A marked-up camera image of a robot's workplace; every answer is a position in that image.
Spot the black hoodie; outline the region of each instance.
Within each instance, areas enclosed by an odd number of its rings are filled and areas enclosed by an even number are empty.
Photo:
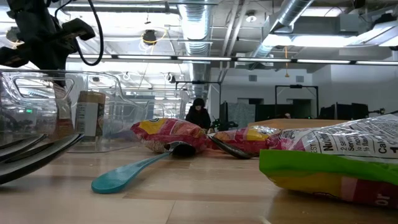
[[[195,109],[196,106],[201,106],[201,110],[197,111]],[[195,99],[193,105],[189,109],[187,116],[185,117],[185,120],[201,128],[209,129],[211,120],[209,113],[207,112],[206,109],[204,109],[204,107],[205,107],[205,102],[203,101],[203,99],[200,98]]]

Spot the air duct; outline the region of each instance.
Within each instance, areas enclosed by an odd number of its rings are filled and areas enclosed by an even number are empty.
[[[275,47],[271,43],[267,43],[267,36],[271,32],[291,33],[293,32],[294,22],[303,14],[303,12],[311,5],[314,0],[285,0],[280,11],[271,15],[266,20],[263,30],[264,40],[251,54],[250,57],[266,57],[272,48]],[[253,70],[257,64],[250,64],[248,70]]]
[[[193,40],[186,42],[185,48],[187,55],[190,56],[209,56],[210,46],[208,43],[200,42],[208,38],[210,28],[211,6],[199,4],[181,4],[178,5],[182,17],[182,32],[184,39]],[[208,81],[210,79],[210,64],[191,63],[190,65],[191,81]],[[194,95],[204,97],[203,92],[207,86],[194,86]]]
[[[178,14],[178,9],[175,4],[169,4],[165,2],[164,4],[134,4],[134,3],[95,3],[95,10],[97,12],[144,12],[144,13],[166,13],[166,14]],[[64,11],[73,12],[90,12],[91,7],[85,2],[75,2],[67,4]]]

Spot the white wall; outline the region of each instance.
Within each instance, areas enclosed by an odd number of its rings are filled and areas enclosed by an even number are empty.
[[[275,103],[275,85],[295,85],[296,76],[304,76],[304,83],[301,85],[312,85],[312,74],[307,73],[306,70],[291,69],[288,70],[290,77],[285,77],[286,70],[254,70],[248,71],[245,69],[234,69],[228,70],[222,88],[221,88],[221,103],[227,101],[229,103],[237,103],[238,98],[262,98],[264,104]],[[212,68],[212,81],[216,81],[219,70]],[[249,75],[257,75],[257,82],[249,82]],[[315,104],[315,96],[307,89],[290,89],[290,88],[278,88],[278,103],[287,104],[288,99],[310,99],[313,100],[312,104]],[[218,93],[211,90],[208,94],[208,102],[210,102],[210,116],[213,118],[219,117],[218,107]],[[315,116],[315,106],[312,112],[312,116]]]
[[[312,83],[318,86],[319,109],[336,103],[331,82],[331,65],[324,66],[312,74]]]
[[[319,86],[320,108],[338,102],[364,103],[370,111],[398,110],[398,67],[327,65],[313,74],[312,81]]]
[[[219,117],[220,114],[220,94],[219,87],[217,84],[209,86],[209,92],[207,95],[206,107],[212,121]]]
[[[331,74],[335,101],[364,103],[369,110],[398,110],[397,67],[332,65]]]

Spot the table surface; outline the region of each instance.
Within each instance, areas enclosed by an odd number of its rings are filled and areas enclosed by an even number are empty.
[[[100,174],[152,156],[143,147],[65,154],[0,186],[0,223],[398,223],[397,210],[280,189],[260,173],[258,159],[237,160],[219,151],[158,161],[118,194],[91,191]]]

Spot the clear plastic container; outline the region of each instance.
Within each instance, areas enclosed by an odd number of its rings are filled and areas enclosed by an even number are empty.
[[[85,102],[79,100],[82,94],[93,92],[103,96],[104,103],[98,109],[99,131],[91,126],[95,134],[88,134],[87,125],[86,129],[76,125],[76,111],[78,118],[82,116],[80,121],[92,118],[87,116],[90,112],[81,113]],[[130,131],[134,123],[153,118],[183,119],[188,100],[184,91],[126,91],[118,78],[105,73],[1,70],[0,145],[39,133],[49,134],[53,140],[85,132],[85,138],[70,152],[127,148],[138,144]]]

